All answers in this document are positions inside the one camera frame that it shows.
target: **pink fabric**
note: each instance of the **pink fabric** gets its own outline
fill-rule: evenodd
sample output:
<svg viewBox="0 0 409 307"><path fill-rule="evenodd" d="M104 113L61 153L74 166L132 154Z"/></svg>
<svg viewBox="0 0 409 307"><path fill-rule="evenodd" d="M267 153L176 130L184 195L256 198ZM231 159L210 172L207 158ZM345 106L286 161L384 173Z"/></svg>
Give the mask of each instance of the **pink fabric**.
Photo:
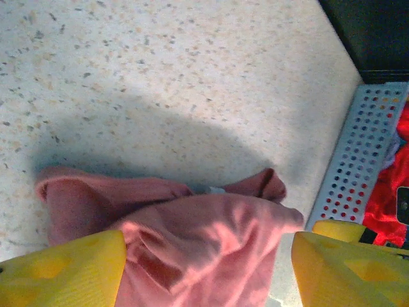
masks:
<svg viewBox="0 0 409 307"><path fill-rule="evenodd" d="M304 220L275 202L286 190L272 169L224 188L195 196L168 180L63 167L45 169L36 184L51 245L105 229L124 233L116 307L263 306L281 235Z"/></svg>

